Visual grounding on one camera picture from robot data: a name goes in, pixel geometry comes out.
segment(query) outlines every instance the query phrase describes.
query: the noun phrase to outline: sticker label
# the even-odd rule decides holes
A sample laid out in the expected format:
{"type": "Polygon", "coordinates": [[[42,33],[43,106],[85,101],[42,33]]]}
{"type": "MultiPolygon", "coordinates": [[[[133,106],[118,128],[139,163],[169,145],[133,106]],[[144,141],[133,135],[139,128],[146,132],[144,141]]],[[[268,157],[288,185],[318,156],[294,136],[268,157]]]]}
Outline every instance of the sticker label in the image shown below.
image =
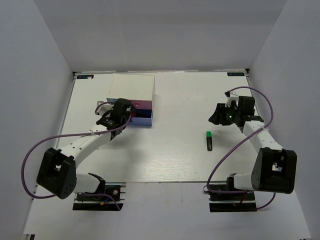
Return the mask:
{"type": "Polygon", "coordinates": [[[94,75],[78,75],[76,79],[93,79],[94,75]]]}
{"type": "Polygon", "coordinates": [[[227,72],[226,74],[229,77],[241,77],[245,75],[243,72],[227,72]]]}

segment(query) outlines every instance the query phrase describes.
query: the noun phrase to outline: green marker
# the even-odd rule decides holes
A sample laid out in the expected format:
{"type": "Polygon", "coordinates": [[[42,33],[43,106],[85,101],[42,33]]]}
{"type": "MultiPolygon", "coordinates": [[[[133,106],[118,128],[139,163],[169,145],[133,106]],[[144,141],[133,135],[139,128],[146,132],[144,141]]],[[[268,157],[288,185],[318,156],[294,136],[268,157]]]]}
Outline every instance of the green marker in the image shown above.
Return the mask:
{"type": "Polygon", "coordinates": [[[206,132],[206,149],[212,151],[212,135],[211,131],[206,132]]]}

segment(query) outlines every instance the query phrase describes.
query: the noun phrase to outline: wire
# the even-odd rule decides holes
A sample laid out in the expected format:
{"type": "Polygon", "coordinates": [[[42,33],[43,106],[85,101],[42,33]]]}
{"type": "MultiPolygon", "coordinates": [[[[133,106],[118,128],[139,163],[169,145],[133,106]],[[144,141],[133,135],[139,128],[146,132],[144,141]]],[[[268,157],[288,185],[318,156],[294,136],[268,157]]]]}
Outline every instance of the wire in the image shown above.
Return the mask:
{"type": "Polygon", "coordinates": [[[120,211],[120,207],[118,205],[118,203],[116,202],[116,200],[114,200],[114,198],[112,196],[110,196],[109,194],[106,194],[106,193],[81,193],[81,196],[86,196],[86,197],[97,197],[97,196],[102,196],[102,197],[108,197],[109,199],[111,199],[116,208],[120,211]]]}
{"type": "Polygon", "coordinates": [[[232,154],[239,146],[241,146],[244,142],[248,141],[250,138],[252,138],[254,135],[256,135],[257,133],[260,133],[262,130],[264,130],[265,128],[267,128],[273,121],[274,119],[274,109],[271,105],[271,102],[269,101],[269,99],[267,98],[267,96],[262,93],[261,91],[250,87],[250,86],[238,86],[235,88],[232,88],[231,90],[229,90],[229,92],[234,91],[236,89],[251,89],[259,94],[261,94],[265,100],[267,101],[267,103],[269,104],[270,107],[270,111],[271,111],[271,118],[270,121],[264,125],[264,127],[259,128],[258,130],[254,131],[253,133],[251,133],[249,136],[247,136],[245,139],[243,139],[242,141],[240,141],[237,145],[235,145],[218,163],[217,165],[214,167],[214,169],[212,170],[207,182],[206,182],[206,188],[209,192],[211,193],[215,193],[215,194],[244,194],[244,193],[248,193],[249,191],[247,190],[239,190],[239,191],[217,191],[217,190],[213,190],[210,188],[210,181],[214,175],[214,173],[217,171],[217,169],[219,168],[219,166],[226,160],[227,157],[230,156],[230,154],[232,154]]]}
{"type": "Polygon", "coordinates": [[[269,206],[269,204],[272,203],[272,201],[275,199],[275,197],[276,197],[276,193],[274,192],[272,198],[270,199],[270,201],[268,201],[268,202],[267,202],[265,205],[263,205],[263,206],[257,207],[256,209],[257,209],[257,210],[260,210],[260,209],[263,209],[263,208],[269,206]]]}
{"type": "MultiPolygon", "coordinates": [[[[109,104],[109,102],[103,102],[100,105],[98,105],[98,107],[95,109],[95,112],[97,111],[97,109],[99,109],[104,104],[109,104]]],[[[130,120],[131,120],[131,116],[128,118],[126,123],[123,124],[120,127],[117,127],[115,129],[111,129],[111,130],[97,131],[94,134],[95,135],[100,135],[100,134],[106,134],[106,133],[110,133],[110,132],[121,130],[121,129],[125,128],[128,125],[130,120]]],[[[36,147],[38,147],[40,144],[42,144],[42,143],[44,143],[46,141],[52,140],[52,139],[68,138],[68,137],[80,137],[80,136],[91,136],[91,135],[92,135],[91,132],[83,132],[83,133],[71,133],[71,134],[62,134],[62,135],[49,136],[49,137],[47,137],[45,139],[42,139],[41,141],[37,142],[35,145],[33,145],[30,148],[30,150],[26,153],[26,155],[25,155],[25,157],[24,157],[24,159],[22,161],[22,166],[21,166],[21,181],[22,181],[22,186],[23,186],[25,192],[30,197],[32,197],[34,199],[49,199],[49,198],[53,198],[54,196],[56,196],[54,194],[53,195],[48,195],[48,196],[37,196],[37,195],[34,195],[27,187],[26,180],[25,180],[25,167],[26,167],[26,163],[27,163],[28,157],[30,156],[32,151],[35,150],[36,147]]]]}

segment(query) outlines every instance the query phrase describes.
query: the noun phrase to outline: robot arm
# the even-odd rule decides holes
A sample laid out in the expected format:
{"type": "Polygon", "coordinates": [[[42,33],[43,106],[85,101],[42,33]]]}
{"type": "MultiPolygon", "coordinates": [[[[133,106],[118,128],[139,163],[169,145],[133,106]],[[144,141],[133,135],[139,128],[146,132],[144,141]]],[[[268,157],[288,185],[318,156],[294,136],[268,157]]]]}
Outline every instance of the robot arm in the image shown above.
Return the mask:
{"type": "Polygon", "coordinates": [[[230,189],[290,194],[295,185],[296,153],[284,149],[264,129],[263,119],[254,115],[255,99],[252,96],[237,96],[234,92],[225,95],[227,103],[217,104],[209,122],[223,126],[236,124],[247,137],[262,128],[250,138],[257,152],[252,172],[231,174],[229,182],[233,186],[230,189]]]}
{"type": "Polygon", "coordinates": [[[134,111],[131,101],[123,98],[119,98],[112,109],[100,110],[102,117],[85,136],[61,149],[49,148],[44,153],[36,182],[60,199],[72,192],[104,192],[106,182],[101,177],[92,173],[78,174],[76,169],[97,148],[119,135],[134,111]]]}

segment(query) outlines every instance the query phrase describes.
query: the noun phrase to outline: white box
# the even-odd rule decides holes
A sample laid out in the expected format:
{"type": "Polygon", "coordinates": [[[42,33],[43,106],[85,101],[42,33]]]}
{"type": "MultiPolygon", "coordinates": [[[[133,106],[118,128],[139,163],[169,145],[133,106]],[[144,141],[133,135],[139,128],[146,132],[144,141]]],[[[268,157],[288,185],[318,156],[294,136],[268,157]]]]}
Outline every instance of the white box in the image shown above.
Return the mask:
{"type": "Polygon", "coordinates": [[[107,100],[128,99],[137,109],[152,110],[155,99],[153,75],[114,73],[107,100]]]}

